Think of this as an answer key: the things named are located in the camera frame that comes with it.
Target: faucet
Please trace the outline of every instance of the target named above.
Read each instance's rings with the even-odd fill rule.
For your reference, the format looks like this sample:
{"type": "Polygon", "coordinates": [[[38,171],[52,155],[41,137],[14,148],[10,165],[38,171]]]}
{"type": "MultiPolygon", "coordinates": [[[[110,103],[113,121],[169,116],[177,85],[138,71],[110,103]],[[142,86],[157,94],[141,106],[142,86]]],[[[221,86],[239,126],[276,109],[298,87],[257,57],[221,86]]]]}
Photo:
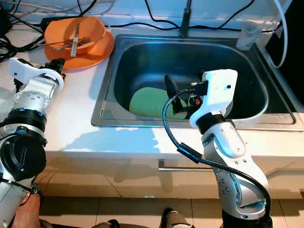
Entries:
{"type": "Polygon", "coordinates": [[[191,3],[192,0],[187,0],[187,5],[186,8],[184,9],[184,16],[182,17],[180,30],[178,32],[180,37],[188,36],[190,16],[191,16],[191,3]]]}

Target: stainless steel sink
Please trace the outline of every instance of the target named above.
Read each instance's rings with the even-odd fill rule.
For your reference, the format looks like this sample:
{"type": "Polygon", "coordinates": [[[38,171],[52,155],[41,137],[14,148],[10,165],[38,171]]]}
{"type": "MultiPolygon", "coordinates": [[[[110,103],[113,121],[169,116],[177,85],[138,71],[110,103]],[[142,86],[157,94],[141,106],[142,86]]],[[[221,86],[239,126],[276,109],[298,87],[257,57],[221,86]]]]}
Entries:
{"type": "MultiPolygon", "coordinates": [[[[204,71],[238,72],[228,119],[238,129],[304,130],[298,113],[280,91],[256,46],[235,49],[232,38],[179,38],[118,35],[92,116],[97,126],[162,126],[160,118],[129,112],[134,93],[143,87],[165,89],[171,75],[179,89],[201,80],[204,71]]],[[[170,126],[190,127],[188,120],[170,119],[170,126]]]]}

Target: orange bowl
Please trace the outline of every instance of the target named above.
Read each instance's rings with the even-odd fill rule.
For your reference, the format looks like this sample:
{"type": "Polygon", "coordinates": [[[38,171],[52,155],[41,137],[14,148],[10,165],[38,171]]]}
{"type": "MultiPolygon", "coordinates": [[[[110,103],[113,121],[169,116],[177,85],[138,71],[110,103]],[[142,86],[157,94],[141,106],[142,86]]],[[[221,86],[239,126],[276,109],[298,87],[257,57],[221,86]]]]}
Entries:
{"type": "MultiPolygon", "coordinates": [[[[105,26],[98,19],[98,17],[82,17],[82,18],[69,18],[64,20],[52,21],[45,33],[44,38],[46,43],[61,42],[73,39],[75,30],[79,24],[78,41],[83,38],[89,38],[89,42],[77,47],[76,54],[87,53],[99,40],[105,36],[105,26]]],[[[52,48],[60,48],[68,43],[60,43],[50,45],[52,48]]]]}

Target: white countertop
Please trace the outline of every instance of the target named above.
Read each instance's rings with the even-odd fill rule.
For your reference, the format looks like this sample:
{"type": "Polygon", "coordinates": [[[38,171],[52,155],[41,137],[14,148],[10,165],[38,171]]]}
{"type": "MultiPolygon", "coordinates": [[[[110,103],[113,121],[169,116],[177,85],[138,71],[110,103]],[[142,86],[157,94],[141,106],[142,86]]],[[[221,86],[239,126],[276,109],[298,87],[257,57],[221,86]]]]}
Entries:
{"type": "MultiPolygon", "coordinates": [[[[147,28],[111,28],[117,34],[175,36],[176,31],[147,28]]],[[[191,31],[194,37],[236,37],[226,31],[191,31]]],[[[15,30],[8,34],[27,43],[33,33],[15,30]]],[[[16,57],[43,65],[48,60],[43,48],[16,57]]],[[[106,128],[91,125],[91,116],[106,71],[107,59],[97,66],[66,72],[65,86],[53,101],[48,115],[46,138],[48,156],[64,157],[133,157],[180,158],[163,128],[106,128]]],[[[8,61],[0,63],[0,120],[13,107],[15,86],[8,75],[8,61]]],[[[201,135],[197,129],[172,129],[179,140],[202,152],[201,135]]],[[[304,156],[304,132],[238,131],[247,143],[247,151],[255,156],[304,156]]]]}

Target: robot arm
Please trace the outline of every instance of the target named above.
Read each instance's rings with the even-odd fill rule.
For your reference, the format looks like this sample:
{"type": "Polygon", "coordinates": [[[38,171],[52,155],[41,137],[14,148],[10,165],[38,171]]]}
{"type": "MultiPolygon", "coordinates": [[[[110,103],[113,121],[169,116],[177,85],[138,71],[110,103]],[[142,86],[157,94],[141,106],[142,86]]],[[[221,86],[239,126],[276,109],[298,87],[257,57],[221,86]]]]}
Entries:
{"type": "Polygon", "coordinates": [[[26,86],[15,94],[13,109],[0,123],[0,228],[10,224],[27,191],[32,191],[35,177],[46,166],[46,112],[63,87],[63,59],[42,69],[21,61],[11,58],[9,73],[26,86]]]}
{"type": "MultiPolygon", "coordinates": [[[[268,187],[265,174],[254,163],[250,154],[246,153],[245,144],[235,127],[223,117],[233,101],[237,77],[237,72],[230,69],[205,72],[202,78],[203,82],[208,83],[208,88],[206,91],[200,91],[200,94],[203,94],[199,96],[202,104],[191,115],[190,123],[193,127],[198,127],[203,135],[205,159],[211,163],[211,166],[213,162],[218,165],[212,168],[223,208],[223,227],[272,227],[269,211],[266,211],[266,205],[268,204],[269,207],[270,202],[266,201],[261,186],[258,187],[246,178],[219,168],[220,165],[231,167],[237,172],[249,175],[264,189],[268,187]]],[[[166,118],[163,118],[163,121],[170,136],[166,118]]],[[[179,152],[193,161],[203,161],[200,159],[201,155],[187,145],[181,143],[177,147],[179,152]]]]}

